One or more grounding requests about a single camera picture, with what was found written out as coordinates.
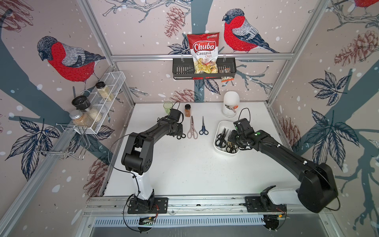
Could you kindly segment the black handled scissors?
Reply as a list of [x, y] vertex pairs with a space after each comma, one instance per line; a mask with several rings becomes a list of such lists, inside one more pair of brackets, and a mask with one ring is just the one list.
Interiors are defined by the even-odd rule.
[[184, 139], [184, 138], [186, 138], [186, 135], [183, 133], [183, 134], [181, 134], [181, 135], [177, 135], [176, 138], [177, 138], [178, 140], [180, 140], [180, 139]]

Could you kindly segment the yellow handled scissors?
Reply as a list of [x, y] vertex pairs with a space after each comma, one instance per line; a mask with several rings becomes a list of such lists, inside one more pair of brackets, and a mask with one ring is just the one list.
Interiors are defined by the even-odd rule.
[[230, 141], [227, 142], [226, 152], [230, 154], [235, 154], [238, 151], [238, 146]]

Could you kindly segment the pink kitchen scissors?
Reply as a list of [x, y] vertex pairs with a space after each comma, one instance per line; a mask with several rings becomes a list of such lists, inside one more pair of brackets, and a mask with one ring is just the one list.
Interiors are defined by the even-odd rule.
[[197, 139], [198, 138], [198, 133], [197, 131], [195, 130], [195, 127], [194, 127], [194, 120], [193, 120], [193, 116], [190, 117], [190, 126], [189, 126], [189, 131], [187, 133], [187, 138], [188, 139]]

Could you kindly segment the blue handled scissors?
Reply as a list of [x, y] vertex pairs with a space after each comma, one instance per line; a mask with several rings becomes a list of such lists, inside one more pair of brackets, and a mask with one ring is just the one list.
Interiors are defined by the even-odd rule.
[[209, 132], [206, 130], [205, 123], [204, 123], [204, 117], [202, 117], [202, 127], [199, 131], [199, 135], [208, 135]]

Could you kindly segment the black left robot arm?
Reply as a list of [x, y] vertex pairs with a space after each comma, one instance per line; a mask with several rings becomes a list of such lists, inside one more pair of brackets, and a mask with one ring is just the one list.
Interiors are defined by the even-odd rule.
[[154, 206], [155, 195], [148, 174], [153, 162], [154, 145], [166, 135], [181, 136], [182, 122], [180, 117], [165, 116], [150, 129], [128, 136], [121, 164], [136, 180], [137, 192], [133, 203], [140, 209], [151, 210]]

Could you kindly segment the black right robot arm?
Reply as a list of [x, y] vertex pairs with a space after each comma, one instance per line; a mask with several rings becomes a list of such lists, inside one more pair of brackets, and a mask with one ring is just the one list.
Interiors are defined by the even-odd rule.
[[296, 190], [300, 203], [309, 211], [319, 213], [333, 200], [338, 191], [333, 171], [327, 164], [317, 165], [282, 146], [263, 130], [242, 132], [232, 130], [230, 141], [242, 150], [261, 152], [292, 173], [300, 182]]

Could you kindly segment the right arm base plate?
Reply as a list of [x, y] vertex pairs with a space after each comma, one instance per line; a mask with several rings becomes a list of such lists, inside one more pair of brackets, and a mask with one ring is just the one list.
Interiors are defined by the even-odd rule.
[[268, 197], [262, 196], [247, 196], [245, 197], [245, 203], [243, 206], [247, 208], [248, 212], [280, 212], [285, 213], [287, 211], [286, 205], [276, 205]]

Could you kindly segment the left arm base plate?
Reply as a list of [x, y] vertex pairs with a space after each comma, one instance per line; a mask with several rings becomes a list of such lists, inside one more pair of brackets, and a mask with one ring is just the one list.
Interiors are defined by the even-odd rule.
[[142, 200], [140, 198], [132, 199], [127, 205], [128, 214], [150, 214], [150, 213], [167, 213], [168, 198], [153, 198]]

